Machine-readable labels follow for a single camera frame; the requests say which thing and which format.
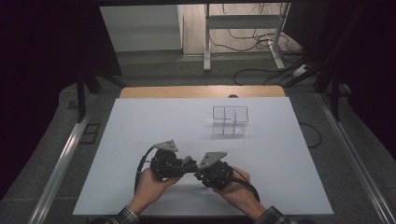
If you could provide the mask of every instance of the person's left hand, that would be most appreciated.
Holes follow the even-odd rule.
[[[150,168],[142,172],[139,184],[134,194],[134,198],[129,203],[131,210],[138,216],[150,204],[155,203],[163,192],[170,186],[176,184],[180,178],[169,178],[164,181],[159,181],[155,178]]]

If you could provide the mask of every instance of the wall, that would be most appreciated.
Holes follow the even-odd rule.
[[[181,49],[177,6],[100,7],[116,52]]]

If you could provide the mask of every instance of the white paper sheet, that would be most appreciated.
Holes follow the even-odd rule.
[[[248,107],[244,135],[212,133],[214,105]],[[226,151],[250,173],[264,206],[285,215],[332,214],[317,169],[287,97],[118,99],[78,198],[74,215],[116,215],[134,195],[137,165],[154,144],[174,139],[178,158],[200,161]],[[148,155],[150,160],[155,150]],[[186,174],[143,215],[241,216],[193,174]]]

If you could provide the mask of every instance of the gray carpet floor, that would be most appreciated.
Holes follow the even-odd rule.
[[[201,58],[164,57],[166,60],[163,60],[156,55],[153,60],[154,56],[145,57],[140,57],[140,61],[136,60],[139,63],[134,57],[128,58],[124,55],[120,58],[123,73],[120,79],[131,86],[234,85],[233,74],[238,70],[275,69],[269,55],[218,55],[213,58],[210,73],[203,71]],[[273,74],[246,72],[240,74],[237,80],[246,85],[258,85]],[[282,78],[284,77],[275,77],[268,83],[277,83]],[[88,133],[82,136],[45,223],[87,222],[86,218],[73,217],[71,214],[90,170],[112,106],[121,91],[121,88],[114,84],[102,78],[99,80],[103,89],[89,120],[89,127],[97,128],[98,135],[96,138]],[[310,148],[310,152],[334,215],[308,217],[317,223],[382,223],[318,103],[312,89],[314,80],[315,77],[311,77],[285,89],[297,119],[317,128],[322,136],[322,143],[318,147]],[[77,92],[74,85],[61,92],[58,110],[47,132],[18,179],[0,202],[0,223],[26,223],[32,215],[77,120],[76,100]],[[340,116],[346,132],[387,199],[389,207],[396,211],[396,162],[355,115],[347,104],[347,98],[340,100]],[[302,131],[309,146],[318,141],[318,134],[310,128],[302,126]]]

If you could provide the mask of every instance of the plaid sleeve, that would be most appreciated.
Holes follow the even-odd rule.
[[[271,206],[259,217],[255,224],[297,224],[297,222],[290,221],[275,207]]]
[[[111,218],[107,224],[137,224],[139,217],[128,206],[125,206],[118,215]]]

